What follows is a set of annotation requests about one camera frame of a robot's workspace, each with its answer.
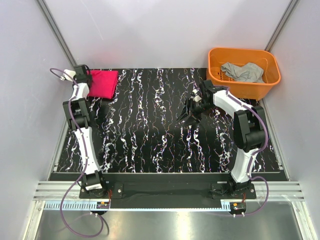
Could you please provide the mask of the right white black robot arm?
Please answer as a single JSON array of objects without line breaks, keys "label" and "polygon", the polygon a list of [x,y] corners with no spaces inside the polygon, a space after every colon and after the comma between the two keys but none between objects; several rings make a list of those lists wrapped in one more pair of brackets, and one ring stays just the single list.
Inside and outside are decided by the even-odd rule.
[{"label": "right white black robot arm", "polygon": [[202,85],[200,91],[193,91],[185,100],[177,120],[183,121],[185,126],[197,125],[202,120],[202,113],[214,107],[222,109],[233,119],[233,142],[237,154],[227,183],[212,193],[236,199],[250,189],[253,163],[268,143],[265,110],[236,98],[225,86]]}]

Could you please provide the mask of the pink t shirt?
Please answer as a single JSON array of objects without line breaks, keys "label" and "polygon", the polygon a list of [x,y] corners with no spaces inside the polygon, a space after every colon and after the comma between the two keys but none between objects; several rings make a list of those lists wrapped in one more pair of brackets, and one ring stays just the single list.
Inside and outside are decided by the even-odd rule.
[{"label": "pink t shirt", "polygon": [[91,70],[90,74],[92,75],[92,84],[88,96],[111,100],[118,83],[118,71]]}]

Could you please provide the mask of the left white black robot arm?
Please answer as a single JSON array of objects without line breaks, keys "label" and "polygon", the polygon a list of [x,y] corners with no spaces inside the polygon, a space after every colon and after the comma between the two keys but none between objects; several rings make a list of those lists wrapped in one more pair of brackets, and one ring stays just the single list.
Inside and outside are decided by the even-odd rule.
[{"label": "left white black robot arm", "polygon": [[63,110],[70,130],[74,133],[79,150],[83,170],[79,177],[81,192],[88,197],[103,198],[108,193],[108,186],[102,171],[93,143],[92,118],[87,96],[90,88],[87,82],[77,83],[76,72],[65,70],[60,79],[73,83],[73,92],[68,101],[63,102]]}]

